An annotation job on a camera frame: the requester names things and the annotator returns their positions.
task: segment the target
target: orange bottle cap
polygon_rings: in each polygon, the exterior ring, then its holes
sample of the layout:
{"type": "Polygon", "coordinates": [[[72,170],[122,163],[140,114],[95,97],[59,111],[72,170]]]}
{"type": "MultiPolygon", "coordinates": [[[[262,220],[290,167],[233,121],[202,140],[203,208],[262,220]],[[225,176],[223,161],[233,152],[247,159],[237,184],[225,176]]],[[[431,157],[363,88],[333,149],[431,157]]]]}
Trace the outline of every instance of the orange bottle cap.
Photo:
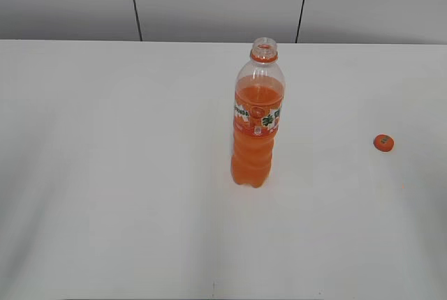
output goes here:
{"type": "Polygon", "coordinates": [[[394,140],[388,135],[377,135],[374,146],[380,151],[389,152],[394,147],[394,140]]]}

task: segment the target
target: bottle base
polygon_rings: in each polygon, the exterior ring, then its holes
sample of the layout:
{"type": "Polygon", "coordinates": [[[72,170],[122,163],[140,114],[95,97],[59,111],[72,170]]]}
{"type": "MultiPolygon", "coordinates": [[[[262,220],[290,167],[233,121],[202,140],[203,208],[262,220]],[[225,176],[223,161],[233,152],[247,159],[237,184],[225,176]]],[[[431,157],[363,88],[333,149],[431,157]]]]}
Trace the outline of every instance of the bottle base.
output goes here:
{"type": "Polygon", "coordinates": [[[250,185],[253,188],[260,188],[270,173],[271,165],[263,169],[252,169],[239,164],[233,156],[231,158],[231,176],[237,185],[250,185]]]}

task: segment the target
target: orange liquid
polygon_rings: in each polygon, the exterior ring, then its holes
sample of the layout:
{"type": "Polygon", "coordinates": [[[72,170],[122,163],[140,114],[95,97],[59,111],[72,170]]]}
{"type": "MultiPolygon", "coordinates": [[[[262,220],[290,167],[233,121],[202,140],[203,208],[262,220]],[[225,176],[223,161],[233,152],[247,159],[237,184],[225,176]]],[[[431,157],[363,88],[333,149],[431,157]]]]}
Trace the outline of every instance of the orange liquid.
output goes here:
{"type": "MultiPolygon", "coordinates": [[[[262,77],[254,82],[252,76],[246,76],[236,85],[236,101],[246,103],[248,107],[276,108],[281,105],[283,96],[283,85],[272,77],[262,77]]],[[[234,129],[231,173],[235,183],[246,183],[255,188],[263,184],[272,167],[272,151],[276,133],[275,128],[267,136],[255,137],[234,129]]]]}

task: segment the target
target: white wall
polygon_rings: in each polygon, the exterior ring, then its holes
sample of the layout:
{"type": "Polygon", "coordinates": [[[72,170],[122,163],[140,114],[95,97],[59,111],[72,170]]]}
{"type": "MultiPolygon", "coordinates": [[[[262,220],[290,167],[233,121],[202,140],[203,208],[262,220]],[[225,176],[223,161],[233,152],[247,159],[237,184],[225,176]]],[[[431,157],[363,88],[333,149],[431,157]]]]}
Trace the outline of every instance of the white wall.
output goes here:
{"type": "MultiPolygon", "coordinates": [[[[136,0],[143,40],[293,42],[302,0],[136,0]]],[[[133,0],[0,0],[0,39],[139,40],[133,0]]],[[[305,0],[300,43],[445,43],[447,0],[305,0]]]]}
{"type": "Polygon", "coordinates": [[[447,43],[447,0],[306,0],[301,43],[447,43]]]}
{"type": "Polygon", "coordinates": [[[136,0],[145,40],[294,43],[301,0],[136,0]]]}
{"type": "Polygon", "coordinates": [[[132,0],[0,0],[0,38],[137,40],[132,0]]]}

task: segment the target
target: orange soda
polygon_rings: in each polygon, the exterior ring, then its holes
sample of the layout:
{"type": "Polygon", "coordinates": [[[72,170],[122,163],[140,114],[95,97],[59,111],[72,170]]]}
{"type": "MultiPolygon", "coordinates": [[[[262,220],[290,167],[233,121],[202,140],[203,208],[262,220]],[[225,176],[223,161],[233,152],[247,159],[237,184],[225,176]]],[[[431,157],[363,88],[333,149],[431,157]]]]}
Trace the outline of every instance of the orange soda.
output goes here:
{"type": "Polygon", "coordinates": [[[250,58],[236,79],[231,173],[235,183],[257,188],[272,166],[285,82],[274,40],[255,40],[250,58]]]}

